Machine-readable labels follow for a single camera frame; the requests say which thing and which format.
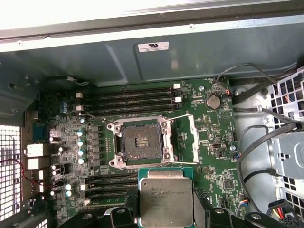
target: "screw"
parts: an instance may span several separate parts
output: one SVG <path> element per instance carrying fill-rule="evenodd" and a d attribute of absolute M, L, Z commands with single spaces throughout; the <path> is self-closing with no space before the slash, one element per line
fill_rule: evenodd
<path fill-rule="evenodd" d="M 253 219 L 256 219 L 256 220 L 262 219 L 262 217 L 261 217 L 260 215 L 258 215 L 258 214 L 252 214 L 251 217 L 252 217 Z"/>
<path fill-rule="evenodd" d="M 120 208 L 120 209 L 117 211 L 117 213 L 119 213 L 119 214 L 124 213 L 124 212 L 125 212 L 125 209 L 123 209 L 123 208 Z"/>
<path fill-rule="evenodd" d="M 224 214 L 224 210 L 223 209 L 215 209 L 215 212 L 218 213 L 218 214 Z"/>
<path fill-rule="evenodd" d="M 231 151 L 235 151 L 237 148 L 236 148 L 235 145 L 231 145 L 231 146 L 229 147 L 229 149 L 230 149 Z"/>
<path fill-rule="evenodd" d="M 12 108 L 12 109 L 11 109 L 11 112 L 14 113 L 14 114 L 16 114 L 16 113 L 18 112 L 18 108 L 17 108 L 17 107 Z"/>

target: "metal mesh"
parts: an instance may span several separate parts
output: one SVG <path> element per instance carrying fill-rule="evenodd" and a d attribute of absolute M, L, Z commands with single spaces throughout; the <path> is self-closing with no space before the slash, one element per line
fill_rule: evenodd
<path fill-rule="evenodd" d="M 20 128 L 0 125 L 0 160 L 20 161 Z M 0 221 L 20 211 L 21 168 L 14 161 L 0 163 Z"/>
<path fill-rule="evenodd" d="M 48 228 L 48 220 L 44 220 L 42 222 L 39 223 L 38 226 L 36 226 L 35 228 Z"/>

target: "chip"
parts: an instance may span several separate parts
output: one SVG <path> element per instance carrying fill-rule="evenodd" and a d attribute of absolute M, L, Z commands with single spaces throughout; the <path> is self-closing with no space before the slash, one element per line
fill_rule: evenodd
<path fill-rule="evenodd" d="M 224 189 L 232 189 L 233 182 L 231 180 L 224 180 Z"/>
<path fill-rule="evenodd" d="M 126 160 L 162 158 L 161 126 L 128 126 L 122 128 L 122 152 Z"/>

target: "black ram slot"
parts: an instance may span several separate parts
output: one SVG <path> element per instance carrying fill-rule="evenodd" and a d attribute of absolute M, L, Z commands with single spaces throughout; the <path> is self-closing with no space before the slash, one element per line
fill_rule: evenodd
<path fill-rule="evenodd" d="M 125 109 L 125 108 L 141 108 L 141 107 L 151 107 L 151 106 L 164 106 L 164 105 L 171 105 L 172 102 L 169 101 L 150 101 L 150 102 L 138 102 L 138 103 L 131 103 L 131 104 L 118 104 L 108 107 L 99 107 L 95 106 L 94 108 L 88 108 L 89 111 L 102 111 L 102 110 L 113 110 L 113 109 Z"/>
<path fill-rule="evenodd" d="M 123 101 L 137 101 L 137 100 L 143 100 L 143 99 L 161 99 L 161 98 L 173 98 L 176 97 L 175 94 L 157 94 L 157 95 L 151 95 L 151 94 L 144 94 L 144 95 L 137 95 L 137 96 L 116 96 L 116 97 L 107 97 L 105 99 L 86 99 L 86 103 L 112 103 L 112 102 L 123 102 Z"/>
<path fill-rule="evenodd" d="M 171 105 L 167 107 L 155 107 L 155 108 L 141 108 L 140 110 L 121 110 L 116 112 L 88 112 L 94 116 L 111 116 L 111 115 L 123 115 L 123 114 L 141 114 L 141 113 L 161 113 L 169 111 L 177 111 L 180 109 L 179 105 Z"/>
<path fill-rule="evenodd" d="M 111 97 L 111 96 L 119 96 L 119 95 L 132 95 L 132 94 L 153 94 L 153 93 L 164 93 L 164 92 L 172 92 L 175 91 L 171 88 L 150 88 L 150 89 L 141 89 L 141 90 L 125 90 L 121 92 L 116 92 L 112 94 L 96 94 L 96 95 L 87 95 L 87 97 L 97 98 L 97 97 Z"/>

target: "cpu socket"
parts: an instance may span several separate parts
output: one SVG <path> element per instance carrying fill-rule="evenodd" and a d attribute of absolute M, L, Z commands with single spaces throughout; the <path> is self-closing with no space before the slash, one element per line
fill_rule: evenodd
<path fill-rule="evenodd" d="M 177 161 L 171 145 L 171 121 L 162 115 L 136 117 L 116 120 L 107 129 L 114 134 L 114 159 L 111 167 L 118 169 L 138 169 L 155 167 L 168 161 Z M 160 159 L 159 163 L 146 164 L 149 159 Z M 142 164 L 128 165 L 127 162 L 139 160 Z"/>

